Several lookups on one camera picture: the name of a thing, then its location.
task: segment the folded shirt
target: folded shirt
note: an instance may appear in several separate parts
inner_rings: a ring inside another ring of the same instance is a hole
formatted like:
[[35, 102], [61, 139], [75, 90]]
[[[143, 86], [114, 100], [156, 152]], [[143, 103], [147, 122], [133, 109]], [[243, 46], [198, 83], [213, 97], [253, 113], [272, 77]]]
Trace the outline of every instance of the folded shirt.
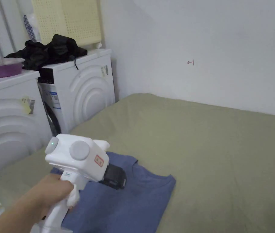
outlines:
[[81, 199], [65, 216], [62, 227], [73, 233], [156, 232], [175, 186], [175, 179], [157, 176], [136, 158], [107, 152], [110, 163], [124, 169], [125, 189], [88, 182]]

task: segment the handheld device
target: handheld device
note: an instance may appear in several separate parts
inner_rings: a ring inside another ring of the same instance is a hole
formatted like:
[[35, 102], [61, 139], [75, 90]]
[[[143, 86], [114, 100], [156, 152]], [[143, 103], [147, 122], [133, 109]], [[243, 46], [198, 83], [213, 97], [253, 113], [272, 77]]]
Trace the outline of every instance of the handheld device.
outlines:
[[[70, 181], [77, 190], [83, 190], [88, 181], [100, 182], [113, 189], [124, 189], [125, 171], [109, 164], [106, 151], [107, 141], [58, 134], [46, 148], [46, 161], [63, 171], [61, 180]], [[72, 233], [61, 228], [61, 223], [69, 209], [67, 199], [56, 204], [45, 220], [35, 224], [31, 233]]]

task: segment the dryer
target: dryer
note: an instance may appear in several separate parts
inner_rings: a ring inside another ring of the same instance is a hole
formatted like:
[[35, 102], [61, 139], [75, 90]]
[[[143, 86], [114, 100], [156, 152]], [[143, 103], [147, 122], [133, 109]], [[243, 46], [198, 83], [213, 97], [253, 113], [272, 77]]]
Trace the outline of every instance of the dryer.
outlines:
[[0, 169], [33, 154], [52, 137], [38, 71], [0, 78]]
[[52, 109], [56, 116], [52, 120], [61, 129], [57, 133], [69, 133], [115, 103], [110, 49], [89, 51], [75, 62], [45, 66], [40, 75], [47, 111]]

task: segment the green bed sheet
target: green bed sheet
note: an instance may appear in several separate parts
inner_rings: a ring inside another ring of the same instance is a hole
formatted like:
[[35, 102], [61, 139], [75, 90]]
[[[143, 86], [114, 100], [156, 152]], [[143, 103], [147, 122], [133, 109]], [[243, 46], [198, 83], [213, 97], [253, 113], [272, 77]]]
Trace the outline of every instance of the green bed sheet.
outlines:
[[[275, 116], [134, 94], [71, 133], [176, 178], [157, 232], [275, 232]], [[42, 149], [2, 170], [0, 202], [50, 169]]]

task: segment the red label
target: red label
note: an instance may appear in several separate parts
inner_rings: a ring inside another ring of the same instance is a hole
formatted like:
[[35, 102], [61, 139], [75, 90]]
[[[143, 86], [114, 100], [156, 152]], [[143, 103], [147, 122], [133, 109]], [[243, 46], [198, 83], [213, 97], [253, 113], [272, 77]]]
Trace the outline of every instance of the red label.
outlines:
[[104, 160], [100, 157], [100, 156], [96, 156], [96, 158], [94, 159], [94, 161], [100, 166], [103, 167], [104, 164]]

